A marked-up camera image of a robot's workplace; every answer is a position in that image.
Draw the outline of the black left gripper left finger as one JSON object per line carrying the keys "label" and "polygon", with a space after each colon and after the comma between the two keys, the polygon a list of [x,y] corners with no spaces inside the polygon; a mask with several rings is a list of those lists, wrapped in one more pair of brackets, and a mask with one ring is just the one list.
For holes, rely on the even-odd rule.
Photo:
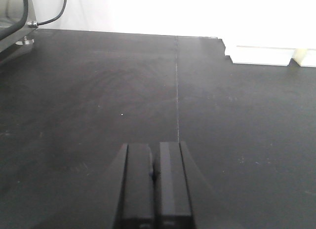
{"label": "black left gripper left finger", "polygon": [[153,159],[148,144],[127,145],[114,228],[154,228]]}

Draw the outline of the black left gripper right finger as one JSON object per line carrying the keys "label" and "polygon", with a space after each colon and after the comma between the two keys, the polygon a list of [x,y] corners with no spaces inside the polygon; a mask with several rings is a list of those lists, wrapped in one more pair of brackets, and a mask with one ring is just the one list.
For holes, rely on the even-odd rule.
{"label": "black left gripper right finger", "polygon": [[158,229],[193,229],[194,218],[180,143],[160,142],[155,160]]}

